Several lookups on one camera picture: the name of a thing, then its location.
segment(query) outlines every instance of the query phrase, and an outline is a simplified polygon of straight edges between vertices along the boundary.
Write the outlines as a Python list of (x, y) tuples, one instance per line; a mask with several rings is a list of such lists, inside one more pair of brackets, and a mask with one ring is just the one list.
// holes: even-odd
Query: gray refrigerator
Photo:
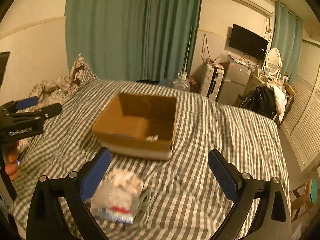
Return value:
[(224, 64), (225, 72), (217, 101), (224, 105), (233, 106), (238, 94), (244, 93), (250, 77), (251, 69), (248, 66), (230, 60)]

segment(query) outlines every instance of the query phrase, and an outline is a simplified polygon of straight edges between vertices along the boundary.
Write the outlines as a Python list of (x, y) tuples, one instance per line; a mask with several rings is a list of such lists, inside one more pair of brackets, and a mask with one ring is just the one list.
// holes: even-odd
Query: floor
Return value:
[[(282, 152), (287, 165), (290, 191), (294, 190), (310, 179), (319, 179), (319, 174), (317, 171), (313, 171), (308, 174), (304, 174), (301, 172), (298, 161), (294, 155), (290, 143), (281, 129), (279, 129), (279, 138), (281, 141)], [(310, 221), (317, 215), (318, 210), (319, 206), (315, 205), (308, 213), (295, 220), (291, 224), (292, 233), (300, 229), (303, 232), (310, 224)]]

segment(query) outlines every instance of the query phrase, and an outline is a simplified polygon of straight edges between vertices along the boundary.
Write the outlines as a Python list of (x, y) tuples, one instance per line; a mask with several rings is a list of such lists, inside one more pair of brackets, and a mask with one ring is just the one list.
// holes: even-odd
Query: white wall-mounted air conditioner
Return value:
[(266, 17), (271, 17), (275, 13), (275, 6), (268, 3), (265, 0), (234, 0), (239, 3), (242, 3), (251, 9), (254, 9), (257, 12), (265, 15)]

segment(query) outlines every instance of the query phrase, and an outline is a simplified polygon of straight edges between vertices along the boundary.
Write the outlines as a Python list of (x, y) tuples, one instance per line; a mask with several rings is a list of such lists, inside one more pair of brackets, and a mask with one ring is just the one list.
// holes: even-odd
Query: television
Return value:
[(267, 45), (268, 41), (261, 36), (239, 25), (233, 25), (229, 47), (263, 61)]

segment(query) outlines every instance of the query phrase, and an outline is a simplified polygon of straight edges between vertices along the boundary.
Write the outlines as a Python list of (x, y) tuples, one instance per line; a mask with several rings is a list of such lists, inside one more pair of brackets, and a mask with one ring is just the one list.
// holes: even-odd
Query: closet door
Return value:
[(306, 168), (320, 150), (320, 47), (303, 41), (294, 103), (284, 120), (299, 156), (301, 169)]

